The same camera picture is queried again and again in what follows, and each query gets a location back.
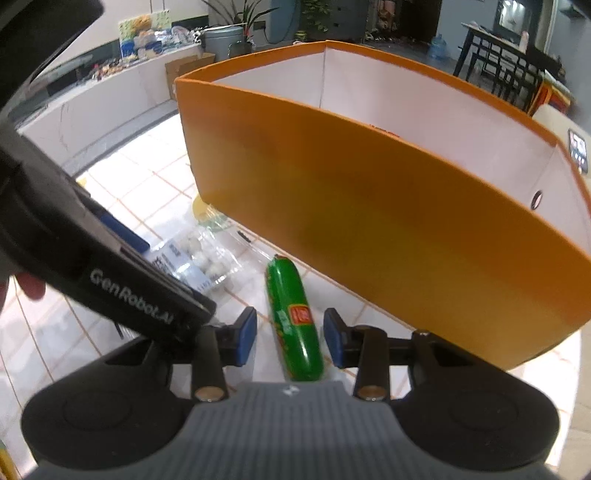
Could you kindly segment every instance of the black cable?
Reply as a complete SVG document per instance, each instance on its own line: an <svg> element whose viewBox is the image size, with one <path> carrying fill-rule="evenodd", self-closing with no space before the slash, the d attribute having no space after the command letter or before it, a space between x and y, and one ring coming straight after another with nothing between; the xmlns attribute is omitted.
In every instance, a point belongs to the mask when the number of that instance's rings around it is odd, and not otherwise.
<svg viewBox="0 0 591 480"><path fill-rule="evenodd" d="M279 41L276 42L272 42L269 41L269 39L267 38L267 23L265 22L265 28L262 29L263 35L265 36L265 40L267 41L268 44L270 45L277 45L278 43L281 43L282 41L285 41L285 39L287 38L287 34L290 32L291 30L291 24L294 22L294 18L295 18L295 14L296 14L296 10L297 10L297 5L299 3L300 0L295 0L294 1L294 11L291 13L291 20L289 25L287 25L287 30L285 31L285 35L283 35L283 38Z"/></svg>

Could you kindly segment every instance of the plastic bag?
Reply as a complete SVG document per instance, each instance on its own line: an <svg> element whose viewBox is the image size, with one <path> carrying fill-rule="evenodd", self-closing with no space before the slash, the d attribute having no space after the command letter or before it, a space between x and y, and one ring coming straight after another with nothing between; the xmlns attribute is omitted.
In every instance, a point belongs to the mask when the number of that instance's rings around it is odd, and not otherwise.
<svg viewBox="0 0 591 480"><path fill-rule="evenodd" d="M157 245L146 258L193 290L211 296L242 269L216 234L197 225Z"/></svg>

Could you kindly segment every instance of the metal screw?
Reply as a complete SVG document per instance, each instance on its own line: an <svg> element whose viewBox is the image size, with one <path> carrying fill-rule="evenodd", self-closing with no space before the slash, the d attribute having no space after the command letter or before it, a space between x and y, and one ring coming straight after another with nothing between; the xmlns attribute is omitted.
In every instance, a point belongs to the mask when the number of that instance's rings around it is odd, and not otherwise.
<svg viewBox="0 0 591 480"><path fill-rule="evenodd" d="M359 389L359 398L366 401L380 401L386 398L386 389L377 385L365 385Z"/></svg>
<svg viewBox="0 0 591 480"><path fill-rule="evenodd" d="M223 390L219 387L201 387L195 392L195 398L204 402L219 401L223 396Z"/></svg>

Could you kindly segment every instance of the sausage label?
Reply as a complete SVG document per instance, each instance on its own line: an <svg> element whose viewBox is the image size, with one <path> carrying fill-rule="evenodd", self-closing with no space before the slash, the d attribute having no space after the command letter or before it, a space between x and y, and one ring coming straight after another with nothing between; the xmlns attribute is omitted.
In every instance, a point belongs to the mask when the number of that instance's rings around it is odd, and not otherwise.
<svg viewBox="0 0 591 480"><path fill-rule="evenodd" d="M291 322L298 325L312 325L312 313L308 305L290 305L289 306Z"/></svg>

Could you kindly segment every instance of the green sausage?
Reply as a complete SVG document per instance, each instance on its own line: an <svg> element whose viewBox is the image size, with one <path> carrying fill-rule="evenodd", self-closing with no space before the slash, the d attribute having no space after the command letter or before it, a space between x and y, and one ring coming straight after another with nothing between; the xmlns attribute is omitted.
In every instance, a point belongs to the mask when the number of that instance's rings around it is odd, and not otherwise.
<svg viewBox="0 0 591 480"><path fill-rule="evenodd" d="M319 380L324 371L318 333L294 263L276 255L267 265L273 324L292 380Z"/></svg>

